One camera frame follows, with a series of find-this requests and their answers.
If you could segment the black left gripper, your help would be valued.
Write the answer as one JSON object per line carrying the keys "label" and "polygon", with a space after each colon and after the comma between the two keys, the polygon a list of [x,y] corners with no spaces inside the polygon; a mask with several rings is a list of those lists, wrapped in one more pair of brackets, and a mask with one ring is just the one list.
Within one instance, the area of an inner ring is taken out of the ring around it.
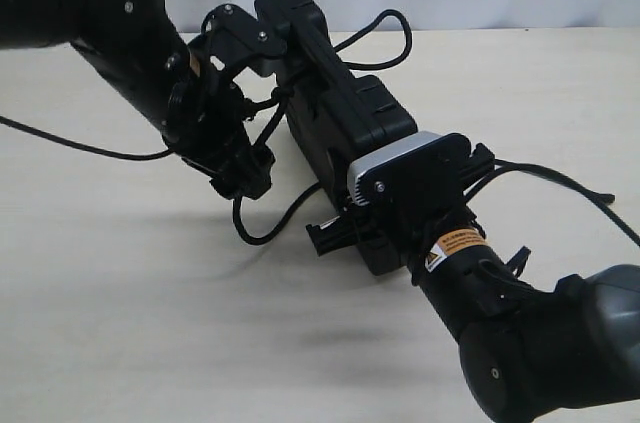
{"label": "black left gripper", "polygon": [[248,102],[226,71],[209,64],[176,83],[164,120],[164,140],[189,167],[209,178],[223,198],[261,198],[272,185],[272,151],[246,132]]}

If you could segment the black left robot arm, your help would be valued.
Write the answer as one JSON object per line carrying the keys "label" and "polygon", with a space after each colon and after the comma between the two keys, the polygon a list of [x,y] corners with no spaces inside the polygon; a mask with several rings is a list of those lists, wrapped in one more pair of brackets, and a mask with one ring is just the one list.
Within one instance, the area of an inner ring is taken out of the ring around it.
{"label": "black left robot arm", "polygon": [[206,44],[183,40],[165,0],[1,0],[3,49],[63,44],[221,196],[258,199],[270,189],[274,156],[250,142],[240,89]]}

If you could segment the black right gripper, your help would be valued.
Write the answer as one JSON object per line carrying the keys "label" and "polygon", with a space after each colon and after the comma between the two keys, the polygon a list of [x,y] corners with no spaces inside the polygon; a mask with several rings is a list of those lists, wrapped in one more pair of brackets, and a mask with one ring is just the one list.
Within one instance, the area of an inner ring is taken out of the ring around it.
{"label": "black right gripper", "polygon": [[370,272],[394,272],[447,216],[470,219],[464,191],[494,168],[494,153],[462,134],[416,132],[335,165],[338,215],[307,233],[320,256],[354,246]]}

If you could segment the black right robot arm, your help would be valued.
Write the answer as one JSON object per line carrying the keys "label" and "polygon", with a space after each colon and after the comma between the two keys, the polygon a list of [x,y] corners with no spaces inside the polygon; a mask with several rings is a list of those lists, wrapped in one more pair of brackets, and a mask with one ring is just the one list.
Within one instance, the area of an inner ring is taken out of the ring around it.
{"label": "black right robot arm", "polygon": [[501,259],[469,208],[510,170],[486,146],[417,132],[368,150],[313,137],[302,150],[337,212],[309,228],[316,251],[355,247],[376,276],[406,269],[491,420],[638,398],[638,267],[569,275],[550,291],[526,283],[529,250]]}

